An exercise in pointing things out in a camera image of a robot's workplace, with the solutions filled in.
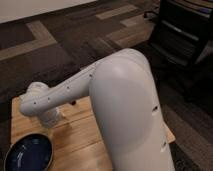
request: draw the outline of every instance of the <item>chair leg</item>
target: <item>chair leg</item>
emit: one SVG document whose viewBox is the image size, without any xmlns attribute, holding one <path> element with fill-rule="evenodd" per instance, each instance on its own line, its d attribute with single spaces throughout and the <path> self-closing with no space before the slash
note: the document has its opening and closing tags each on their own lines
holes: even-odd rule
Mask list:
<svg viewBox="0 0 213 171">
<path fill-rule="evenodd" d="M 154 15 L 158 16 L 158 13 L 155 12 L 155 11 L 145 11 L 144 14 L 143 14 L 143 17 L 147 18 L 148 14 L 154 14 Z"/>
</svg>

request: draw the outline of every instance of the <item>floor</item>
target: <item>floor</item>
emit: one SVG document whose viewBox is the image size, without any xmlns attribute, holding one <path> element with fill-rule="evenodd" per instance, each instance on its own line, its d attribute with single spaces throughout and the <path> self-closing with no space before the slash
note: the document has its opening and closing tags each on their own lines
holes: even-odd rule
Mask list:
<svg viewBox="0 0 213 171">
<path fill-rule="evenodd" d="M 154 27 L 142 15 L 155 3 L 101 1 L 0 25 L 0 102 L 23 93 L 32 81 L 53 86 L 113 52 L 138 48 Z M 147 45 L 138 49 L 148 59 L 158 58 Z M 176 136 L 171 145 L 176 169 L 211 171 L 213 118 L 186 103 L 168 84 L 162 85 L 159 97 L 164 119 Z M 10 145 L 10 117 L 0 116 L 2 159 Z"/>
</svg>

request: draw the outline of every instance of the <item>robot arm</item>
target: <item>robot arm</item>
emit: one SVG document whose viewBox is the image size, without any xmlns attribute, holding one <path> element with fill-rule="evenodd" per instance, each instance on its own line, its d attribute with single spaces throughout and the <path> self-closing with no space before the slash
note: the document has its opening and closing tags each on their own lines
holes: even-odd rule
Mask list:
<svg viewBox="0 0 213 171">
<path fill-rule="evenodd" d="M 20 111 L 51 123 L 55 107 L 87 95 L 116 171 L 174 170 L 149 64 L 138 51 L 112 54 L 51 89 L 31 84 Z"/>
</svg>

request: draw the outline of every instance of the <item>blue bowl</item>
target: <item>blue bowl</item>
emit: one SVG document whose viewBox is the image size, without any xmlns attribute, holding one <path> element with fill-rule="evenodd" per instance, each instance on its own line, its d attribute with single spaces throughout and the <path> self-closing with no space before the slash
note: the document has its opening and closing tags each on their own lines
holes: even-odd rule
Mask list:
<svg viewBox="0 0 213 171">
<path fill-rule="evenodd" d="M 48 137 L 30 134 L 17 141 L 9 150 L 5 171 L 44 171 L 49 167 L 53 148 Z"/>
</svg>

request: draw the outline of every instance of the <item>wood grain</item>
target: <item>wood grain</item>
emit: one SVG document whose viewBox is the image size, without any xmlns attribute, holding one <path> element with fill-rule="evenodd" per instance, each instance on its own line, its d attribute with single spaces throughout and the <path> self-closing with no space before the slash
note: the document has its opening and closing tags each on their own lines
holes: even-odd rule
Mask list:
<svg viewBox="0 0 213 171">
<path fill-rule="evenodd" d="M 66 119 L 48 131 L 41 127 L 36 118 L 30 119 L 21 115 L 18 110 L 19 98 L 13 99 L 12 106 L 12 144 L 30 133 L 49 135 L 54 147 L 50 171 L 112 171 L 89 97 L 78 100 L 75 106 L 60 106 L 60 111 Z M 173 142 L 175 137 L 167 126 L 166 131 L 169 142 Z"/>
</svg>

